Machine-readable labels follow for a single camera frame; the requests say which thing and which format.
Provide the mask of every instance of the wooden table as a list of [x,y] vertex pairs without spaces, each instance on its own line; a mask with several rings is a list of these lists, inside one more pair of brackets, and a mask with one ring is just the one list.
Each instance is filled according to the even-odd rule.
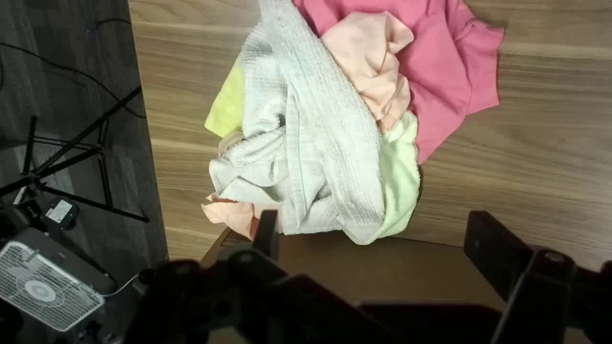
[[[612,7],[606,0],[468,0],[506,27],[501,105],[423,166],[401,237],[461,245],[471,209],[599,268],[612,259]],[[201,258],[222,226],[200,209],[218,138],[203,123],[258,20],[255,0],[130,0],[170,257]]]

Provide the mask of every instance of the peach towel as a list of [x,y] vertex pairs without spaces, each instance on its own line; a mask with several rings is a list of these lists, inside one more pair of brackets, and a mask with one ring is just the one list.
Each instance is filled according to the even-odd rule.
[[399,73],[395,54],[413,40],[412,31],[389,12],[353,12],[321,36],[383,132],[410,103],[408,80]]

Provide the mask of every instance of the metal stand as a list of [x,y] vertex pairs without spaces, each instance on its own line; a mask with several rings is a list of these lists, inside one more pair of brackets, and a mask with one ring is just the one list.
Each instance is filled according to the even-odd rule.
[[[119,214],[125,217],[129,217],[131,219],[139,220],[142,222],[149,222],[149,217],[145,215],[136,215],[131,212],[123,211],[121,209],[115,208],[113,205],[113,197],[111,195],[110,185],[108,182],[108,170],[106,168],[106,157],[104,156],[103,147],[106,141],[106,136],[108,135],[108,120],[114,115],[120,108],[122,108],[125,104],[127,104],[130,100],[132,100],[136,95],[138,95],[142,91],[141,87],[138,86],[134,91],[128,94],[125,98],[123,98],[120,102],[118,102],[115,106],[110,108],[108,111],[104,112],[104,114],[96,119],[91,125],[85,128],[81,133],[79,133],[75,138],[70,141],[66,140],[58,140],[54,138],[47,138],[44,136],[37,136],[36,132],[36,122],[38,121],[37,117],[32,117],[30,121],[29,135],[28,135],[28,144],[26,146],[26,156],[23,164],[23,171],[21,174],[24,176],[23,178],[0,188],[0,197],[7,195],[9,193],[15,192],[17,190],[21,190],[23,188],[35,187],[41,192],[48,192],[54,195],[62,196],[69,198],[71,200],[87,204],[88,206],[92,206],[95,208],[103,209],[108,212],[112,212],[114,214]],[[89,144],[82,143],[81,140],[87,137],[94,130],[98,129],[98,139],[97,144]],[[34,167],[31,169],[32,165],[32,149],[34,147],[34,143],[42,143],[49,144],[52,146],[59,146],[61,149],[53,154],[47,161],[43,162],[40,166]],[[83,151],[78,155],[66,159],[63,162],[57,162],[62,156],[64,156],[71,149],[77,149]],[[44,177],[50,176],[58,171],[64,170],[76,163],[79,163],[87,158],[90,158],[94,155],[98,155],[98,166],[100,168],[100,175],[102,177],[102,187],[104,191],[104,199],[105,203],[99,203],[96,201],[92,201],[88,198],[72,195],[71,193],[64,192],[62,190],[57,190],[52,187],[46,185],[46,183],[42,182],[41,179]]]

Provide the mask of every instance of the pink shirt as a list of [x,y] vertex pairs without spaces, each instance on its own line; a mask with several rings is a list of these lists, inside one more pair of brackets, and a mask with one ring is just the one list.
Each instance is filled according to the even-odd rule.
[[389,12],[414,33],[397,54],[408,78],[408,107],[419,120],[419,163],[467,114],[499,104],[497,47],[503,28],[477,20],[461,0],[293,0],[317,36],[352,12]]

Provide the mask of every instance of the textured white towel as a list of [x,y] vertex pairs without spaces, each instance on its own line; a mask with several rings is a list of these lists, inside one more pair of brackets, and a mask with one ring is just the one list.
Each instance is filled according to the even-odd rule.
[[380,136],[367,106],[291,0],[260,0],[241,53],[245,140],[211,161],[219,197],[281,204],[286,234],[382,224]]

